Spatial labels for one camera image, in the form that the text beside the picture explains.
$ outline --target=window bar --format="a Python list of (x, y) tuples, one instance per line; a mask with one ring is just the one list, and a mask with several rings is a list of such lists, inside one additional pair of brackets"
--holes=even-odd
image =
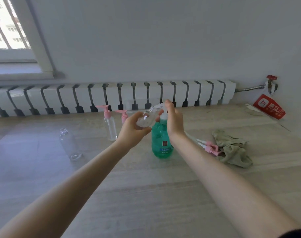
[(7, 48), (8, 48), (8, 49), (12, 49), (11, 46), (10, 46), (10, 44), (8, 43), (7, 39), (6, 39), (6, 36), (5, 36), (4, 33), (3, 33), (1, 27), (0, 27), (0, 33), (1, 33), (1, 36), (2, 36), (2, 38), (3, 38), (3, 40), (4, 40), (4, 42), (6, 43)]
[(15, 25), (15, 27), (16, 27), (16, 29), (17, 29), (19, 35), (20, 35), (20, 38), (22, 39), (22, 41), (23, 41), (23, 43), (24, 43), (26, 49), (29, 49), (29, 47), (28, 47), (28, 45), (27, 45), (27, 43), (26, 43), (26, 40), (25, 40), (25, 38), (24, 38), (22, 32), (20, 31), (20, 28), (19, 28), (19, 26), (18, 26), (18, 24), (17, 24), (17, 21), (16, 21), (14, 15), (13, 15), (13, 12), (12, 12), (12, 9), (11, 9), (11, 7), (10, 7), (10, 4), (9, 4), (8, 0), (3, 0), (3, 2), (4, 2), (5, 6), (6, 6), (6, 8), (7, 8), (8, 13), (10, 14), (10, 16), (11, 16), (11, 18), (12, 18), (12, 20), (13, 20), (13, 23), (14, 23), (14, 25)]

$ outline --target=red packet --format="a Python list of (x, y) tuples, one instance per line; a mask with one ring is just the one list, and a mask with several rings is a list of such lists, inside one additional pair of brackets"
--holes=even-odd
[(275, 100), (262, 94), (256, 102), (253, 104), (254, 107), (268, 114), (269, 116), (274, 117), (275, 119), (281, 119), (286, 112), (276, 103)]

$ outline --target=forearm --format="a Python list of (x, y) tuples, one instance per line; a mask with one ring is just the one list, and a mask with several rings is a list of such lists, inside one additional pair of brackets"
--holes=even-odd
[(0, 230), (0, 237), (60, 237), (129, 150), (115, 142), (63, 183), (39, 197)]
[(278, 237), (300, 228), (269, 197), (187, 136), (179, 136), (174, 143), (215, 203), (244, 237)]

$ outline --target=rag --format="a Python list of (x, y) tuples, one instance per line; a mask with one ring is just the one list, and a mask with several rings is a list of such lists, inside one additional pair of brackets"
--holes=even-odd
[(216, 157), (219, 161), (240, 166), (242, 168), (249, 168), (253, 165), (251, 158), (246, 155), (245, 144), (247, 141), (240, 138), (233, 138), (220, 129), (213, 131), (212, 136), (221, 151), (225, 153), (225, 157)]

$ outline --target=windowpane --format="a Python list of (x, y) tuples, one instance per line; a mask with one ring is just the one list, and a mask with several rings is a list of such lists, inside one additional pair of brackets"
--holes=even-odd
[(0, 0), (0, 49), (31, 49), (10, 0)]

